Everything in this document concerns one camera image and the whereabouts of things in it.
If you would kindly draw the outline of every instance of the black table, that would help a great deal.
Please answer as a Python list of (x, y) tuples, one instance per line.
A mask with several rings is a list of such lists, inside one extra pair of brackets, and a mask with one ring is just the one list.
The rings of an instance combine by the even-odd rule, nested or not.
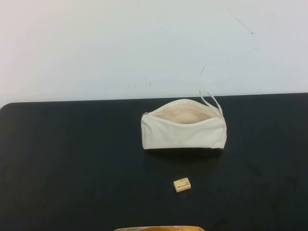
[(225, 149), (178, 154), (141, 143), (141, 114), (174, 99), (3, 107), (0, 230), (308, 230), (308, 94), (217, 99)]

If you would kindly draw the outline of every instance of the white wall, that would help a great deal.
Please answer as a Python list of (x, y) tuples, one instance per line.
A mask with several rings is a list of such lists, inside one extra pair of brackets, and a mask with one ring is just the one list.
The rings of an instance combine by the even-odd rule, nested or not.
[(307, 12), (307, 0), (1, 0), (0, 107), (307, 92)]

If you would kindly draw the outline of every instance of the orange object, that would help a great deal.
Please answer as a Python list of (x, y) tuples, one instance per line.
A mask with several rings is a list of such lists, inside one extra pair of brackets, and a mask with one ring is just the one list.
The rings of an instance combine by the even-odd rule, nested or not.
[(159, 226), (159, 227), (124, 228), (115, 231), (204, 231), (204, 230), (195, 226)]

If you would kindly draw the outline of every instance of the small rectangular eraser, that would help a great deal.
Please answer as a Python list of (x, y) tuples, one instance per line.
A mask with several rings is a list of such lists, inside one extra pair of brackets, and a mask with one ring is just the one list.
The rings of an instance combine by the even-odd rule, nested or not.
[(192, 187), (191, 184), (189, 183), (188, 178), (176, 180), (173, 182), (173, 185), (177, 193), (186, 189), (190, 189)]

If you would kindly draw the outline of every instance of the white zipper pouch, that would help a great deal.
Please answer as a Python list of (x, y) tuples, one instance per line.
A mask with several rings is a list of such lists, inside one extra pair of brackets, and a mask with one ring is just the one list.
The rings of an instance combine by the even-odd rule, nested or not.
[(194, 100), (175, 100), (141, 118), (144, 149), (162, 148), (224, 148), (227, 126), (222, 109), (213, 95), (208, 93), (218, 108)]

